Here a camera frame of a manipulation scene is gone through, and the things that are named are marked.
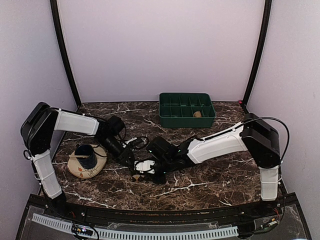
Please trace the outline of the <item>left black frame post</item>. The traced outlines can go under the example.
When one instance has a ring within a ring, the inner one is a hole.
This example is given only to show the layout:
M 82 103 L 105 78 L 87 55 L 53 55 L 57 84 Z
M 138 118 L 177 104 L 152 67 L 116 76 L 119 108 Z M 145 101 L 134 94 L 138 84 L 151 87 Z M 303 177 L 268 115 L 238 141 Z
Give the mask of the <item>left black frame post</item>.
M 75 81 L 75 78 L 74 78 L 74 75 L 72 72 L 69 56 L 67 53 L 67 47 L 66 47 L 63 29 L 62 29 L 62 23 L 61 23 L 61 19 L 60 19 L 58 1 L 57 0 L 50 0 L 49 2 L 50 2 L 51 15 L 52 15 L 52 20 L 53 20 L 55 35 L 56 35 L 63 67 L 65 70 L 65 74 L 66 74 L 68 84 L 69 84 L 73 99 L 75 101 L 75 104 L 77 107 L 80 107 L 82 105 L 82 101 L 81 101 L 80 94 L 79 94 L 77 86 L 76 86 L 76 81 Z

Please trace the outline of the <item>tan brown sock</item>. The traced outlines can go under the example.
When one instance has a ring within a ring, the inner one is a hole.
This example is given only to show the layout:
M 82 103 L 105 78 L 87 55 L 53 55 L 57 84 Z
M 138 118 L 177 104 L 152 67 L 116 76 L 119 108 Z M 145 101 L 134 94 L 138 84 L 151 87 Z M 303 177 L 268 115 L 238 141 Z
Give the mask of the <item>tan brown sock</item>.
M 202 113 L 201 113 L 200 111 L 195 111 L 195 112 L 193 113 L 193 117 L 194 117 L 194 118 L 201 118 L 201 117 L 202 117 Z

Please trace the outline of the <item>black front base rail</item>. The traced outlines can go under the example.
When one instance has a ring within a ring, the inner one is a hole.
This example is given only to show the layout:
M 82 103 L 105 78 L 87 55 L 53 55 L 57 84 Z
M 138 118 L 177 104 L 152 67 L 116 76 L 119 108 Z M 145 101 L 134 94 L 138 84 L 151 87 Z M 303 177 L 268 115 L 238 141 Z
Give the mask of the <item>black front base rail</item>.
M 139 211 L 85 206 L 66 203 L 67 209 L 75 213 L 76 221 L 94 226 L 105 226 L 109 223 L 164 225 L 196 224 L 218 222 L 223 224 L 246 224 L 255 219 L 271 217 L 276 214 L 274 208 L 280 204 L 290 206 L 298 201 L 295 193 L 287 194 L 276 201 L 257 201 L 242 205 L 181 210 L 181 211 Z

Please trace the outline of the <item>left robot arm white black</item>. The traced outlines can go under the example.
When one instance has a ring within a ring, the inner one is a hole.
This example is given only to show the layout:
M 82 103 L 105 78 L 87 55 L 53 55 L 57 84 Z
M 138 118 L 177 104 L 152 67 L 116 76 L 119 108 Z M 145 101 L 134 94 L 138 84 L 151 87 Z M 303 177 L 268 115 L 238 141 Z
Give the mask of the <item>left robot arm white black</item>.
M 128 146 L 119 141 L 125 124 L 118 116 L 103 119 L 80 114 L 39 102 L 21 126 L 20 134 L 33 163 L 36 176 L 50 199 L 63 194 L 50 156 L 55 131 L 73 132 L 93 136 L 98 143 L 126 167 L 132 167 L 135 156 Z

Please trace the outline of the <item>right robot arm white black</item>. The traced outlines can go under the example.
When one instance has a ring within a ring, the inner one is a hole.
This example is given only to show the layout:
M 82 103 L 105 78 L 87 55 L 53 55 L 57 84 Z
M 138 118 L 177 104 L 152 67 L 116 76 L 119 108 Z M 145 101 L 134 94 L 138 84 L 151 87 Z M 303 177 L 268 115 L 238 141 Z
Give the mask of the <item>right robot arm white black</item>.
M 134 163 L 140 173 L 151 174 L 154 182 L 162 183 L 168 172 L 202 164 L 210 159 L 248 151 L 260 173 L 260 196 L 255 213 L 266 217 L 275 208 L 278 196 L 279 171 L 282 163 L 279 133 L 267 123 L 269 117 L 253 113 L 223 131 L 206 137 L 191 137 L 179 145 L 163 137 L 154 138 L 146 147 L 151 158 Z

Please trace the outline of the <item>brown argyle sock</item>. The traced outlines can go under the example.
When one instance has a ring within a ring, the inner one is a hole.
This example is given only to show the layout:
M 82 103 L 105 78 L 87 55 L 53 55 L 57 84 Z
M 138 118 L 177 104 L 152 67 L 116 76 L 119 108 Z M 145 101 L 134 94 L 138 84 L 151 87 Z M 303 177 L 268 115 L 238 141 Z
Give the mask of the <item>brown argyle sock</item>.
M 144 175 L 140 175 L 140 174 L 135 174 L 131 177 L 131 181 L 132 182 L 141 182 L 144 180 Z

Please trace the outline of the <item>right black frame post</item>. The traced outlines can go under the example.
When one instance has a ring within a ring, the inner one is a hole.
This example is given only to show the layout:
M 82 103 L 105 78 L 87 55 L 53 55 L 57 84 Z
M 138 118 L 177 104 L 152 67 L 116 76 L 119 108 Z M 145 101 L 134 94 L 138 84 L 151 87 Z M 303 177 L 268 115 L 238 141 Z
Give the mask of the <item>right black frame post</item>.
M 252 63 L 252 68 L 250 71 L 250 75 L 248 78 L 247 86 L 244 92 L 244 96 L 241 101 L 241 107 L 245 112 L 248 112 L 247 110 L 247 105 L 250 100 L 250 96 L 255 84 L 255 80 L 258 74 L 258 69 L 260 66 L 261 58 L 263 55 L 263 50 L 265 46 L 265 41 L 267 37 L 267 32 L 268 32 L 268 26 L 269 26 L 269 21 L 270 21 L 270 15 L 271 15 L 271 9 L 272 9 L 272 0 L 265 0 L 264 1 L 264 9 L 263 9 L 263 15 L 262 15 L 262 21 L 261 21 L 261 27 L 260 27 L 260 32 L 259 32 L 259 37 L 258 37 L 258 42 L 257 42 L 257 47 L 254 55 L 254 60 Z

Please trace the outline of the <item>cream plate with leaf pattern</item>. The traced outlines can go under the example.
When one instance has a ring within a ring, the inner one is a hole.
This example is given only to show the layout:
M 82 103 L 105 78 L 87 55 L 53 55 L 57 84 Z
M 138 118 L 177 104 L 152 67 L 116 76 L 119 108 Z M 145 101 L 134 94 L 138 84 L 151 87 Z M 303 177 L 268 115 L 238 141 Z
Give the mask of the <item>cream plate with leaf pattern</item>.
M 83 144 L 69 155 L 67 169 L 77 178 L 90 179 L 101 172 L 107 159 L 108 154 L 100 145 Z

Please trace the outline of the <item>green divided plastic tray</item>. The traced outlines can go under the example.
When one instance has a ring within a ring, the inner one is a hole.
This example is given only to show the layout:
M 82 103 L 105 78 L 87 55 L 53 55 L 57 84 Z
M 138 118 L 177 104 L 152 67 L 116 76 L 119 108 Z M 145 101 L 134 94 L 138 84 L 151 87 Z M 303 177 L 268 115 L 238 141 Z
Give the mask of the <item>green divided plastic tray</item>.
M 193 117 L 200 111 L 202 117 Z M 159 94 L 159 120 L 164 128 L 210 128 L 216 111 L 207 93 L 163 92 Z

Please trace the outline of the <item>black frame post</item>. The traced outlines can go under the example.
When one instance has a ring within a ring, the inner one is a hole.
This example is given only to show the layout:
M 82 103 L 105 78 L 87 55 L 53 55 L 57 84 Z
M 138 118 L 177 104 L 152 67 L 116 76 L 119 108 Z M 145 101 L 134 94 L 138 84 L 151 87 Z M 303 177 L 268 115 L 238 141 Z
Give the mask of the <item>black frame post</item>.
M 79 94 L 77 86 L 76 86 L 76 81 L 75 81 L 75 78 L 74 78 L 74 75 L 72 72 L 69 56 L 67 53 L 67 47 L 66 47 L 63 29 L 62 29 L 62 23 L 61 23 L 61 19 L 60 19 L 58 1 L 57 0 L 50 0 L 49 2 L 50 2 L 51 15 L 52 15 L 52 20 L 53 20 L 55 35 L 56 35 L 63 67 L 65 70 L 65 74 L 66 74 L 68 84 L 69 84 L 73 99 L 75 101 L 75 104 L 77 107 L 80 107 L 82 105 L 82 101 L 81 101 L 80 94 Z
M 254 60 L 252 63 L 252 68 L 250 71 L 250 75 L 248 78 L 247 86 L 244 92 L 244 96 L 241 101 L 241 107 L 245 112 L 248 112 L 247 110 L 247 105 L 250 100 L 250 96 L 255 84 L 255 80 L 258 74 L 258 69 L 260 66 L 261 58 L 263 55 L 263 50 L 265 46 L 265 41 L 267 37 L 267 32 L 268 32 L 268 26 L 269 26 L 269 21 L 270 21 L 270 15 L 271 15 L 271 9 L 272 9 L 272 0 L 265 0 L 264 1 L 264 9 L 263 9 L 263 15 L 262 15 L 262 21 L 261 21 L 261 27 L 260 27 L 260 32 L 259 32 L 259 37 L 258 37 L 258 42 L 257 42 L 257 47 L 254 55 Z

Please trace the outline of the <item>dark blue ceramic cup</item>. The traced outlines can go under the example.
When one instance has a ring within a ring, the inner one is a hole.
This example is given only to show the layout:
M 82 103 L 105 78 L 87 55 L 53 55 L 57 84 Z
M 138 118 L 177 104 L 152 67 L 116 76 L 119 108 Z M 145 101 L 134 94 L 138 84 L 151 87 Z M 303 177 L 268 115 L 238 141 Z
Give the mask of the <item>dark blue ceramic cup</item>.
M 97 157 L 90 144 L 83 144 L 74 151 L 76 159 L 85 169 L 93 169 L 97 165 Z

